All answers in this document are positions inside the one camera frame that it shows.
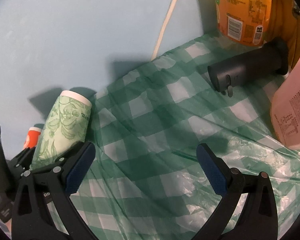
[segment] white cable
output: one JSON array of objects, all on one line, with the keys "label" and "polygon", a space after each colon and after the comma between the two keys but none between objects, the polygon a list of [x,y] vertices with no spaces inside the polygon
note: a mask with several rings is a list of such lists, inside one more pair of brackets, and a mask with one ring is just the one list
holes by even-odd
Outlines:
[{"label": "white cable", "polygon": [[176,3],[177,3],[177,0],[171,0],[169,9],[167,11],[167,15],[166,15],[166,17],[163,21],[163,24],[162,24],[162,27],[161,27],[161,30],[160,30],[160,33],[159,33],[159,37],[158,37],[157,42],[156,42],[155,47],[154,47],[154,51],[152,53],[151,60],[154,60],[158,55],[158,51],[159,51],[159,47],[160,47],[161,42],[162,42],[164,31],[166,30],[166,27],[167,27],[168,22],[171,18],[171,15],[172,15],[172,12],[173,12],[173,10],[176,6]]}]

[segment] light blue wall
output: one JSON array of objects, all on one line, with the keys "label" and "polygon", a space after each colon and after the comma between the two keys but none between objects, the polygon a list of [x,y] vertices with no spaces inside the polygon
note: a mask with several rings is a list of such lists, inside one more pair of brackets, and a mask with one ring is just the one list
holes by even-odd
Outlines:
[{"label": "light blue wall", "polygon": [[[28,128],[45,121],[61,90],[99,91],[149,61],[170,1],[0,0],[6,156],[21,150]],[[178,0],[160,53],[214,28],[214,7],[213,0]]]}]

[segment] green gingham tablecloth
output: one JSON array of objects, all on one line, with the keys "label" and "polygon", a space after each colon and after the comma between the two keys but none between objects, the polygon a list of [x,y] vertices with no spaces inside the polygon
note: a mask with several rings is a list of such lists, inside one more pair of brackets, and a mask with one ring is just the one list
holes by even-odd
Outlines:
[{"label": "green gingham tablecloth", "polygon": [[235,87],[229,98],[213,90],[207,73],[207,65],[243,51],[218,33],[206,34],[90,99],[87,140],[97,154],[71,200],[100,240],[191,239],[221,199],[197,162],[195,150],[202,142],[229,167],[247,174],[267,172],[279,236],[290,227],[300,213],[300,151],[273,138],[269,116],[270,100],[283,78],[268,76]]}]

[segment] floral pattern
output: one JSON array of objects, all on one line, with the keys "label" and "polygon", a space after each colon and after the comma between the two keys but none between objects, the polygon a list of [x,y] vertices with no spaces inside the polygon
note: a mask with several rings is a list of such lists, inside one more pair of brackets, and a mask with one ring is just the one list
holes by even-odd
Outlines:
[{"label": "floral pattern", "polygon": [[78,141],[84,142],[91,107],[67,96],[59,96],[43,127],[31,170],[53,163]]}]

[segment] paper cup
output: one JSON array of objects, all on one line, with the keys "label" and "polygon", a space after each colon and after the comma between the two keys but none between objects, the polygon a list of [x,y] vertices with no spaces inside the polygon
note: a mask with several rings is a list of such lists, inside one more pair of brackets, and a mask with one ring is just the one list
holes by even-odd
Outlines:
[{"label": "paper cup", "polygon": [[43,127],[31,169],[54,163],[72,145],[84,142],[91,106],[78,93],[66,90],[60,94]]}]

